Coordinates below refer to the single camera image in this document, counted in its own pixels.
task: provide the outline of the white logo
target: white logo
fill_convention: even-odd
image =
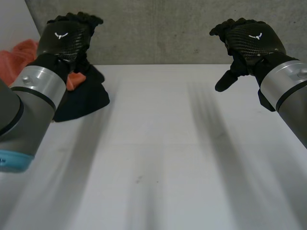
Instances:
[[[59,39],[61,39],[62,37],[65,37],[68,33],[64,34],[64,35],[58,35],[56,32],[54,33]]]
[[[262,36],[262,33],[260,33],[260,35],[259,35],[259,36],[256,36],[256,37],[254,37],[254,36],[252,36],[252,35],[249,35],[249,37],[256,38],[256,39],[258,39],[258,40],[260,40],[261,36]]]

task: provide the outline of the blue ring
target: blue ring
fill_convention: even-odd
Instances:
[[[33,159],[34,156],[24,153],[0,150],[0,172],[24,172]]]

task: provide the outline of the black band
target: black band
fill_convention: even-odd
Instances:
[[[307,80],[303,81],[296,86],[289,89],[287,92],[285,92],[280,99],[276,103],[276,111],[279,111],[280,106],[283,104],[283,102],[294,92],[298,91],[299,89],[303,88],[304,86],[307,86]]]
[[[20,120],[21,116],[23,115],[24,104],[23,104],[23,102],[20,98],[19,98],[19,102],[20,102],[19,110],[18,110],[16,116],[13,118],[13,120],[6,127],[4,127],[3,129],[0,130],[0,136],[2,134],[6,133],[7,131],[9,131],[11,128],[13,128],[16,125],[16,123]]]
[[[41,66],[56,73],[66,84],[69,74],[68,65],[53,54],[41,54],[27,66]]]
[[[36,90],[32,90],[32,89],[29,89],[29,88],[26,88],[26,87],[22,87],[22,86],[15,86],[15,87],[12,87],[11,90],[13,91],[21,91],[21,92],[28,92],[30,94],[33,94],[41,99],[43,99],[45,102],[47,102],[52,108],[54,111],[56,111],[56,105],[53,103],[53,101],[48,98],[46,95],[42,94],[41,92],[38,92]]]
[[[254,75],[258,82],[259,87],[263,79],[268,75],[268,73],[275,67],[287,62],[298,60],[293,57],[289,57],[282,53],[272,53],[263,57],[262,61],[258,62],[254,68]]]

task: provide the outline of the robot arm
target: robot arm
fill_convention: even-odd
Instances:
[[[273,57],[257,66],[265,72]],[[262,80],[260,90],[280,117],[307,148],[307,64],[292,60],[274,67]]]
[[[70,72],[87,72],[86,50],[100,18],[68,13],[48,22],[37,59],[11,88],[0,80],[0,172],[24,172],[66,91]]]
[[[255,76],[261,105],[277,111],[307,148],[307,64],[287,56],[275,31],[264,22],[229,19],[210,35],[219,36],[234,59],[215,89],[222,92],[240,76]]]
[[[0,171],[23,172],[36,154],[66,84],[50,69],[30,65],[11,89],[2,81],[0,85],[1,98],[5,100],[1,104]]]

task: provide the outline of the black cloth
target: black cloth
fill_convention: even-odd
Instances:
[[[55,112],[54,121],[62,122],[77,119],[97,111],[110,103],[102,82],[104,76],[90,66],[85,73],[86,80],[74,91],[66,91]]]

